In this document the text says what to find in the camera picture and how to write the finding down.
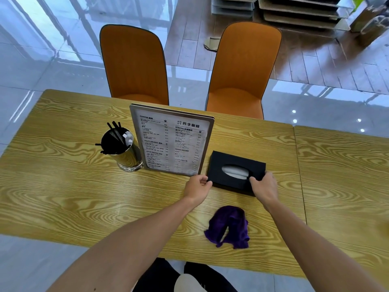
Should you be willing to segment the person's right forearm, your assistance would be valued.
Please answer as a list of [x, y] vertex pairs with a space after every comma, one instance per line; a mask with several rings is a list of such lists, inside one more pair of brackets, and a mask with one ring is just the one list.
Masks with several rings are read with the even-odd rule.
[[277, 199], [260, 199], [315, 292], [387, 292], [354, 259]]

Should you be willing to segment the stack of grey panels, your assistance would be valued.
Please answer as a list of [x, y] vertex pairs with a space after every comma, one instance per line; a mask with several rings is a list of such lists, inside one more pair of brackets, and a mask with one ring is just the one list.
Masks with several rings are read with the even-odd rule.
[[211, 14], [252, 20], [256, 1], [211, 0]]

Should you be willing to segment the orange chair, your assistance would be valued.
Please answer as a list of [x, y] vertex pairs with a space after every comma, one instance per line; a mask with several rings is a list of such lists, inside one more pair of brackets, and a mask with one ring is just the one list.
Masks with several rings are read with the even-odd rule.
[[281, 31], [269, 25], [230, 24], [216, 53], [206, 111], [264, 120], [261, 100], [281, 39]]
[[163, 46], [153, 32], [106, 24], [100, 47], [112, 98], [169, 105]]

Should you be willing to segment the bunch of black straws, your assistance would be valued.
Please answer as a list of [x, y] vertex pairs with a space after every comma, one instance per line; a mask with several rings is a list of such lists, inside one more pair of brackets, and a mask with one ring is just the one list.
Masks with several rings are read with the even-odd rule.
[[104, 155], [124, 153], [129, 147], [126, 147], [122, 135], [129, 130], [122, 127], [120, 122], [113, 121], [112, 124], [108, 122], [107, 125], [109, 130], [103, 134], [100, 143], [96, 143], [95, 146], [99, 146], [101, 148], [100, 153]]

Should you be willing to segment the person's right hand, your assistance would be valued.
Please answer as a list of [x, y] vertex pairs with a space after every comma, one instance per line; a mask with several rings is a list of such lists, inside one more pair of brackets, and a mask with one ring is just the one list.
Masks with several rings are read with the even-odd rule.
[[269, 206], [279, 201], [277, 180], [272, 172], [266, 171], [264, 177], [259, 182], [260, 185], [258, 187], [252, 187], [252, 191], [258, 201], [267, 210]]

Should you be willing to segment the menu card stand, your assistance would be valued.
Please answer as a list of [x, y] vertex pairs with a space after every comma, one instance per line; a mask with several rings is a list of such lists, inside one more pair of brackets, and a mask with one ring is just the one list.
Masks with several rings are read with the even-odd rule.
[[183, 176], [201, 173], [215, 118], [131, 103], [145, 169]]

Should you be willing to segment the white tissue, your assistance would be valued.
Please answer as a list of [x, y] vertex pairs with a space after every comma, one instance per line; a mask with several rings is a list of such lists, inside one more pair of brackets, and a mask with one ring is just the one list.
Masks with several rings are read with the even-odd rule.
[[222, 171], [236, 179], [247, 180], [250, 175], [250, 171], [244, 167], [237, 165], [223, 165]]

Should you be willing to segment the purple cloth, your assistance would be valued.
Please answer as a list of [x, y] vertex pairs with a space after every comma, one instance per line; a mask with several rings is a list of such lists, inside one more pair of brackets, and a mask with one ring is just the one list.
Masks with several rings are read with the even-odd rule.
[[243, 209], [236, 206], [219, 208], [209, 221], [205, 237], [217, 248], [231, 244], [234, 249], [249, 247], [248, 221]]

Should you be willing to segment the black tissue box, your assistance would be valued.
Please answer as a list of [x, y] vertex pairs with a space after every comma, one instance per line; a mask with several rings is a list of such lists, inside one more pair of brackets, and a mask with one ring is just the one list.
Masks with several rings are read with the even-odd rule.
[[265, 175], [266, 163], [217, 151], [213, 151], [210, 156], [207, 177], [213, 182], [213, 186], [246, 196], [254, 196], [249, 178], [247, 180], [233, 178], [222, 171], [223, 165], [244, 167], [250, 171], [249, 178], [253, 176], [260, 181]]

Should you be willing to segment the brown cardboard boxes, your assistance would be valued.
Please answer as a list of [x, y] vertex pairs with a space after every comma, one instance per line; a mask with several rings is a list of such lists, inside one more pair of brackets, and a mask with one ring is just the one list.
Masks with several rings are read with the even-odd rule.
[[367, 48], [389, 30], [389, 0], [367, 6], [351, 23], [350, 32], [357, 34], [355, 40]]

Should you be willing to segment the person's black trousers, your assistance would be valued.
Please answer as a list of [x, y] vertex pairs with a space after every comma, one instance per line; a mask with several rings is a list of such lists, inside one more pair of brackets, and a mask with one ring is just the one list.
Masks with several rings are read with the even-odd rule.
[[140, 277], [132, 292], [238, 292], [220, 273], [208, 265], [186, 262], [178, 273], [163, 258], [157, 258]]

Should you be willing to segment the person's left hand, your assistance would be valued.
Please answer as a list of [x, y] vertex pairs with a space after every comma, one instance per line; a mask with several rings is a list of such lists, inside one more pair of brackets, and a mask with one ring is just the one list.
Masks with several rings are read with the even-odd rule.
[[211, 188], [206, 188], [203, 183], [209, 181], [206, 175], [190, 177], [184, 188], [184, 199], [189, 202], [191, 208], [199, 206], [207, 198]]

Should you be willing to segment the person's left forearm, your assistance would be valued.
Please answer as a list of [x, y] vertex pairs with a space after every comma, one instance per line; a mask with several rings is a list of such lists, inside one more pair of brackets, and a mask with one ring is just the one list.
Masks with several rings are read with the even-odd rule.
[[130, 292], [198, 201], [172, 205], [117, 229], [83, 253], [47, 292]]

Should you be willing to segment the shiny metal cup holder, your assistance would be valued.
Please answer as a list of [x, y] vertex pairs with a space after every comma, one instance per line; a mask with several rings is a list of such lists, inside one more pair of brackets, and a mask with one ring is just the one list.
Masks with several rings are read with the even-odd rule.
[[126, 172], [137, 171], [143, 166], [140, 148], [135, 137], [133, 144], [124, 153], [107, 156], [113, 158], [117, 162], [118, 167]]

